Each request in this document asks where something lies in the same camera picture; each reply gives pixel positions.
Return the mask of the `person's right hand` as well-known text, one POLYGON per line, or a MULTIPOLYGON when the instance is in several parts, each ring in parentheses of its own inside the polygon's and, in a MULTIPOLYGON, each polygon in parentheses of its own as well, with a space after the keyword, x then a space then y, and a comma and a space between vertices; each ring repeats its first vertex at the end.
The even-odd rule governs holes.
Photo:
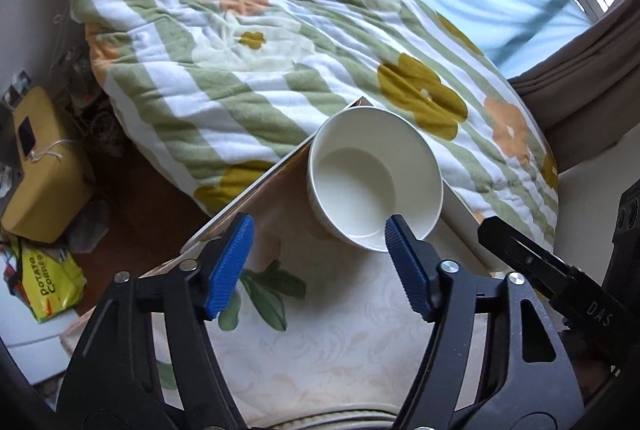
POLYGON ((597 340, 567 324, 560 331, 560 337, 582 389, 594 391, 616 377, 617 367, 597 340))

